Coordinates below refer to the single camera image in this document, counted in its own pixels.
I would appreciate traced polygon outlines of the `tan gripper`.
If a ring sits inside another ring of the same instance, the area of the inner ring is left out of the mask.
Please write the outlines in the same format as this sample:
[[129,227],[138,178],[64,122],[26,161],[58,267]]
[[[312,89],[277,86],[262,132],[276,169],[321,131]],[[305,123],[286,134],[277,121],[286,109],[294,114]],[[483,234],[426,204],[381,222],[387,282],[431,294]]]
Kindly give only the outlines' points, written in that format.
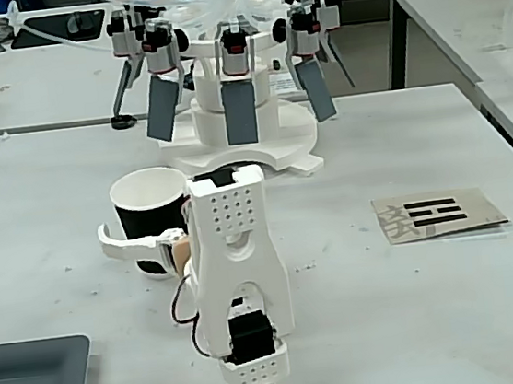
[[108,258],[122,260],[162,255],[167,274],[179,279],[183,277],[184,267],[192,256],[191,240],[180,228],[169,228],[157,236],[114,239],[110,237],[109,227],[104,224],[98,227],[97,234],[101,249]]

